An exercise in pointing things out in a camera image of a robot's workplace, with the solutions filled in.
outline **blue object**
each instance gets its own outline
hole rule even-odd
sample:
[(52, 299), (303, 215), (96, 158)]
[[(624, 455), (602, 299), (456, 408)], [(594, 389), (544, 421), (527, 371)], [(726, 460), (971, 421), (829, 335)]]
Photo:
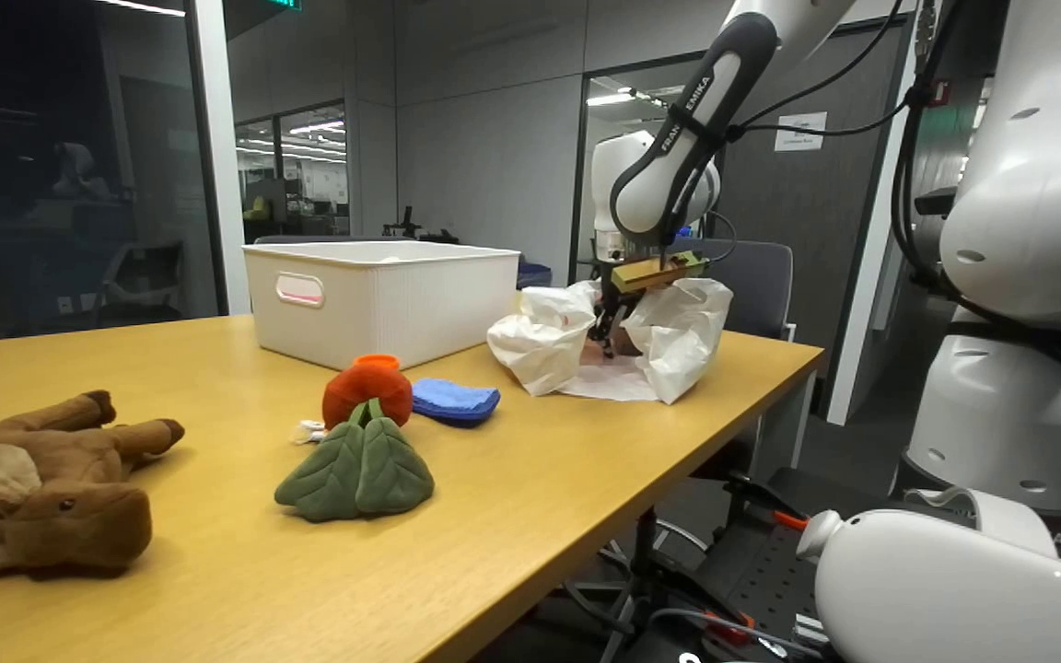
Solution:
[(441, 423), (462, 423), (462, 426), (483, 423), (492, 421), (498, 401), (501, 401), (501, 389), (494, 385), (462, 385), (447, 381), (414, 384), (414, 408)]

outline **orange plush toy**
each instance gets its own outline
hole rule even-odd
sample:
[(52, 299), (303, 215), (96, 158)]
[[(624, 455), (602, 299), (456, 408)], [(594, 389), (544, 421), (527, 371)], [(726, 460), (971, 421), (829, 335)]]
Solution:
[(361, 401), (381, 396), (398, 426), (414, 416), (414, 384), (390, 355), (361, 355), (322, 394), (326, 426), (343, 423)]

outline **plastic bin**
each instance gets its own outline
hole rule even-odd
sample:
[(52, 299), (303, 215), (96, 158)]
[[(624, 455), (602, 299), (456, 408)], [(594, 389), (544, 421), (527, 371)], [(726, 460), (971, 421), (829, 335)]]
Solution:
[(422, 363), (474, 345), (519, 280), (519, 250), (468, 242), (262, 242), (245, 253), (260, 344), (332, 369), (359, 355)]

